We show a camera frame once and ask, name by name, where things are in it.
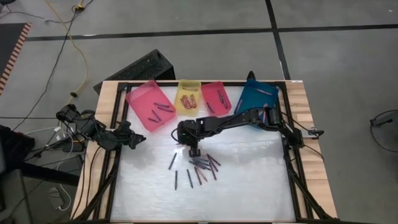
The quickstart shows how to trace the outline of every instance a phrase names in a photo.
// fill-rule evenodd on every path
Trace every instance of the black box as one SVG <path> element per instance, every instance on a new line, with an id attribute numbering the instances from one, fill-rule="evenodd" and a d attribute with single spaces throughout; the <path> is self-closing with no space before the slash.
<path id="1" fill-rule="evenodd" d="M 175 80 L 173 65 L 157 49 L 136 60 L 106 80 Z M 102 82 L 93 88 L 100 94 Z"/>

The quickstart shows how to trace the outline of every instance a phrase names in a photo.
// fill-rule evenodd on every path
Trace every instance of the yellow tray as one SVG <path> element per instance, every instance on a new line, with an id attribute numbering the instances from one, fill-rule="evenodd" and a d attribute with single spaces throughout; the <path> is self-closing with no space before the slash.
<path id="1" fill-rule="evenodd" d="M 175 95 L 174 99 L 174 107 L 177 109 L 177 114 L 188 116 L 197 115 L 200 100 L 200 86 L 201 83 L 199 81 L 179 81 L 177 94 Z"/>

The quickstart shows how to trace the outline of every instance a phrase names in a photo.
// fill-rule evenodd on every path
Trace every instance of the pink tray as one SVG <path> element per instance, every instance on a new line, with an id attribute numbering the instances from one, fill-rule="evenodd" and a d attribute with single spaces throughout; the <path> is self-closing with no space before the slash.
<path id="1" fill-rule="evenodd" d="M 173 104 L 153 80 L 128 93 L 126 100 L 148 131 L 155 131 L 175 117 Z"/>
<path id="2" fill-rule="evenodd" d="M 202 85 L 201 93 L 210 115 L 219 116 L 226 114 L 231 110 L 231 102 L 229 101 L 222 82 L 213 82 Z"/>

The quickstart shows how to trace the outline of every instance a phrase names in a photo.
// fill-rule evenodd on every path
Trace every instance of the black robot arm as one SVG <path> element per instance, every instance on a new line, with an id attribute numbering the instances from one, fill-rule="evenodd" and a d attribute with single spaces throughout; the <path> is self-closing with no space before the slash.
<path id="1" fill-rule="evenodd" d="M 146 138 L 130 130 L 130 122 L 123 120 L 114 131 L 106 130 L 106 125 L 94 118 L 94 111 L 84 110 L 79 113 L 75 105 L 66 105 L 58 113 L 57 119 L 62 122 L 75 123 L 77 130 L 85 138 L 96 141 L 103 149 L 110 151 L 119 146 L 128 145 L 135 149 L 136 145 Z"/>
<path id="2" fill-rule="evenodd" d="M 291 128 L 275 108 L 253 108 L 222 118 L 208 116 L 181 121 L 177 126 L 178 142 L 191 147 L 190 157 L 200 156 L 198 149 L 200 140 L 219 134 L 225 129 L 248 124 L 256 125 L 266 131 L 280 131 L 287 138 L 289 145 L 304 147 L 301 131 Z"/>

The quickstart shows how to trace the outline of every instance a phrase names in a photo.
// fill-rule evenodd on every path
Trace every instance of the white cable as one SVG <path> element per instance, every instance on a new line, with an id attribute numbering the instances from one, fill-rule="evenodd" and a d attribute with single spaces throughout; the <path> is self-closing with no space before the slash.
<path id="1" fill-rule="evenodd" d="M 70 156 L 70 154 L 72 153 L 72 150 L 73 150 L 73 138 L 72 138 L 72 135 L 70 135 L 70 134 L 67 133 L 67 132 L 65 132 L 65 134 L 69 135 L 69 137 L 70 137 L 71 148 L 70 148 L 70 151 L 69 151 L 68 155 L 65 156 L 65 158 L 63 158 L 63 159 L 58 163 L 57 171 L 58 171 L 58 169 L 60 168 L 60 165 L 65 161 L 65 159 L 68 159 L 68 157 Z M 70 197 L 70 195 L 68 194 L 68 192 L 62 187 L 62 184 L 60 184 L 60 187 L 61 187 L 61 189 L 65 192 L 65 194 L 66 194 L 66 195 L 68 196 L 68 198 L 69 198 L 69 204 L 68 204 L 68 206 L 67 206 L 66 208 L 62 209 L 61 206 L 58 207 L 59 210 L 61 210 L 61 211 L 64 212 L 64 211 L 68 210 L 68 208 L 69 208 L 70 205 L 72 204 L 72 198 Z"/>
<path id="2" fill-rule="evenodd" d="M 54 129 L 54 128 L 57 128 L 57 127 L 58 127 L 58 126 L 49 127 L 49 128 L 43 128 L 43 129 L 38 129 L 38 130 L 35 130 L 35 131 L 29 131 L 29 132 L 24 133 L 24 134 L 33 134 L 33 133 L 36 133 L 36 132 L 39 132 L 39 131 L 46 131 L 46 130 Z"/>

